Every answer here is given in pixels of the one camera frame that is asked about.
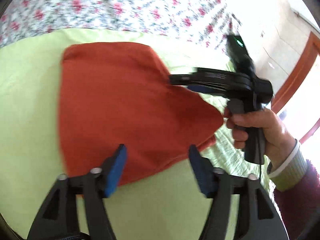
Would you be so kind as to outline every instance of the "ribbed cuff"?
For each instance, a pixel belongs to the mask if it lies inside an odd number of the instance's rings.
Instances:
[[[286,191],[298,184],[306,174],[307,168],[308,164],[300,151],[300,143],[296,140],[296,146],[284,163],[272,173],[270,163],[267,173],[279,191]]]

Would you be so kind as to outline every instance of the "green bedsheet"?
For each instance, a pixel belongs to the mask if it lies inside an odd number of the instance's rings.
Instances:
[[[61,55],[72,44],[99,41],[149,45],[171,73],[189,73],[196,66],[232,70],[228,57],[212,49],[145,33],[66,29],[0,49],[0,212],[23,238],[57,175],[64,172],[57,135]],[[225,99],[202,97],[223,111]],[[214,166],[233,175],[258,174],[258,166],[245,162],[233,148],[225,126],[216,138],[216,145],[202,152]],[[262,182],[269,191],[266,176]],[[78,200],[80,226],[87,232],[83,200]],[[105,200],[118,240],[198,239],[210,203],[199,192],[187,160],[120,187]],[[236,213],[234,197],[226,239],[233,237]]]

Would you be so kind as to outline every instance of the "folded cloth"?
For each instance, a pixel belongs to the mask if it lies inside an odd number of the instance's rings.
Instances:
[[[194,92],[169,84],[151,47],[88,43],[65,50],[59,108],[68,174],[99,166],[119,144],[128,149],[120,184],[160,172],[215,142],[220,112]]]

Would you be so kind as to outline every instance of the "maroon sleeve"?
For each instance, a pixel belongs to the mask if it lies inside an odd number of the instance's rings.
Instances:
[[[296,239],[307,222],[320,206],[320,182],[316,168],[308,162],[308,169],[301,181],[293,188],[280,192],[274,191],[275,201],[290,240]]]

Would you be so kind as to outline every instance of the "silver screw head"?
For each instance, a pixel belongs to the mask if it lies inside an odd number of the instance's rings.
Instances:
[[[250,180],[257,180],[258,178],[257,178],[256,175],[254,175],[254,174],[251,173],[251,174],[249,174],[248,179],[250,179]]]
[[[95,168],[91,169],[90,172],[92,174],[98,174],[98,173],[102,172],[102,169],[100,167],[95,167]]]
[[[224,170],[221,168],[213,168],[213,173],[215,174],[223,174]]]
[[[60,174],[59,176],[58,176],[58,180],[66,180],[68,178],[68,176],[66,175],[66,174]]]

